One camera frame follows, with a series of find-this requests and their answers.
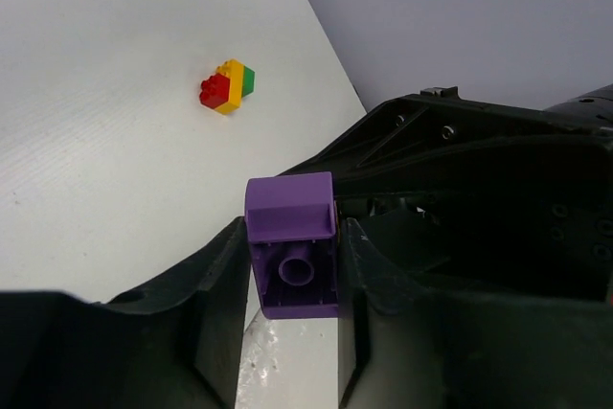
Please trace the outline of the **dark purple lego brick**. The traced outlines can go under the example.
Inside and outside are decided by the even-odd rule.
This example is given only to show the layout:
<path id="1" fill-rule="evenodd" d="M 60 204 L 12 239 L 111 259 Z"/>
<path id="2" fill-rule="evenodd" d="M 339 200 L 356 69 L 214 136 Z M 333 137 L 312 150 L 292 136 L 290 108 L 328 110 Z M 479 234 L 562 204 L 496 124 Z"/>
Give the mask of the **dark purple lego brick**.
<path id="1" fill-rule="evenodd" d="M 264 317 L 337 317 L 338 225 L 332 174 L 250 179 L 244 220 Z"/>

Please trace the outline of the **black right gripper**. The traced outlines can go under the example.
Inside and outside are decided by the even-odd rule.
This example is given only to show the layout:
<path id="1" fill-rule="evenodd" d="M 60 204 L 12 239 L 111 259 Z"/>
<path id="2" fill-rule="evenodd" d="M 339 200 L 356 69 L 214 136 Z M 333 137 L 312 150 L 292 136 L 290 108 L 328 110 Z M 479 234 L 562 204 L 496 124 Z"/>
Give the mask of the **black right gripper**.
<path id="1" fill-rule="evenodd" d="M 404 205 L 443 240 L 445 274 L 609 301 L 612 89 L 546 109 L 456 87 L 383 102 L 293 173 L 328 171 L 344 216 Z"/>

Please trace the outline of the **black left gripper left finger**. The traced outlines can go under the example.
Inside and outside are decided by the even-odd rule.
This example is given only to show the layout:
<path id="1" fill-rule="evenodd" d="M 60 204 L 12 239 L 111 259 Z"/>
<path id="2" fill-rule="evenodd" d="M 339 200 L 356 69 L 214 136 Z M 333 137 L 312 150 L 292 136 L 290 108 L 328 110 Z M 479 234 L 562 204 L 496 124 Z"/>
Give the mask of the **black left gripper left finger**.
<path id="1" fill-rule="evenodd" d="M 108 303 L 1 296 L 5 408 L 231 408 L 249 285 L 246 228 Z"/>

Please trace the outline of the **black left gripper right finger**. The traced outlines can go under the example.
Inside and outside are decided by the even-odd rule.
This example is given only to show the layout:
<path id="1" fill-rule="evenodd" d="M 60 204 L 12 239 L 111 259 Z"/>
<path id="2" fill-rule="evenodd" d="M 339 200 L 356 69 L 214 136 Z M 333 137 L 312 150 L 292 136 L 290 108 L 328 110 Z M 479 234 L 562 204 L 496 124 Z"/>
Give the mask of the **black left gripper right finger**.
<path id="1" fill-rule="evenodd" d="M 343 408 L 608 408 L 612 309 L 437 289 L 341 227 L 338 392 Z"/>

